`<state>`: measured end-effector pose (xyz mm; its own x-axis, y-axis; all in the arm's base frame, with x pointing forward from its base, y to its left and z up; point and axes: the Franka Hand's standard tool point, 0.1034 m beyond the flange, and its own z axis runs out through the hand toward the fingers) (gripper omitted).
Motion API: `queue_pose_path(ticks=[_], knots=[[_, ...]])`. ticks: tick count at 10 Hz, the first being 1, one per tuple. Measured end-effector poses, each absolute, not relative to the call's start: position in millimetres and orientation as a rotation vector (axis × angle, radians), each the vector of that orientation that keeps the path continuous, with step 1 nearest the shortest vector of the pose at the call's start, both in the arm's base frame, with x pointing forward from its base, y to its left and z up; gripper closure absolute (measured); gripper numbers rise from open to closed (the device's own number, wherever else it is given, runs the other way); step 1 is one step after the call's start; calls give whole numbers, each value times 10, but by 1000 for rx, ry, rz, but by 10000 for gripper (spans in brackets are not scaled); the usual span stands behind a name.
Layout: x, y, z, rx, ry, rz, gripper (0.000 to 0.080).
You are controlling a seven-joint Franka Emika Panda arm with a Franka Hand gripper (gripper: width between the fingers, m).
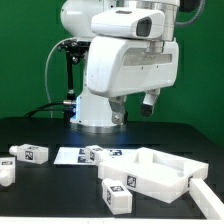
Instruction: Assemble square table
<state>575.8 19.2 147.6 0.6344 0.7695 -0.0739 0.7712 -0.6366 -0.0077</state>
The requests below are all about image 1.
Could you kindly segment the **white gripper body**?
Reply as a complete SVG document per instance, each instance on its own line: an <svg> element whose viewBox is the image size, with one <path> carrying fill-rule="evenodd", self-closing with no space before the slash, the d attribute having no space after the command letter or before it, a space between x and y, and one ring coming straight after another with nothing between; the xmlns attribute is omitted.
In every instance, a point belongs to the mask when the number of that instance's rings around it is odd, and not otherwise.
<svg viewBox="0 0 224 224"><path fill-rule="evenodd" d="M152 52L150 41L95 37L87 62L91 93L111 98L172 86L177 76L179 47L165 42Z"/></svg>

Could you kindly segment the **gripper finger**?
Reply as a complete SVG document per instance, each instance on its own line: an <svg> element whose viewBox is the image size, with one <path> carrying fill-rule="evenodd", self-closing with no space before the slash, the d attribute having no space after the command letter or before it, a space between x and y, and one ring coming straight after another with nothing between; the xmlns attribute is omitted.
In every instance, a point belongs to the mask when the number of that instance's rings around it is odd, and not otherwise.
<svg viewBox="0 0 224 224"><path fill-rule="evenodd" d="M159 89L153 89L145 92L145 97L140 108L142 116L149 117L153 114L154 106L160 95Z"/></svg>
<svg viewBox="0 0 224 224"><path fill-rule="evenodd" d="M117 96L109 99L112 110L112 122L116 125L123 125L127 120L127 112L125 110L126 96Z"/></svg>

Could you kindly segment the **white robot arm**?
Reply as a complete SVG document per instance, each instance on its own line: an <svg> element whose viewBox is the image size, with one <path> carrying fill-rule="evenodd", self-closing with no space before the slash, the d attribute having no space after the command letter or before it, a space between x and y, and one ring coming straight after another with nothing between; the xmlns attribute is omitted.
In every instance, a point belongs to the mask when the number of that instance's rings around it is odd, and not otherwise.
<svg viewBox="0 0 224 224"><path fill-rule="evenodd" d="M128 95L143 92L141 114L153 113L160 90L175 83L176 28L195 23L205 0L66 0L61 22L67 66L84 60L83 89L70 122L92 133L126 126Z"/></svg>

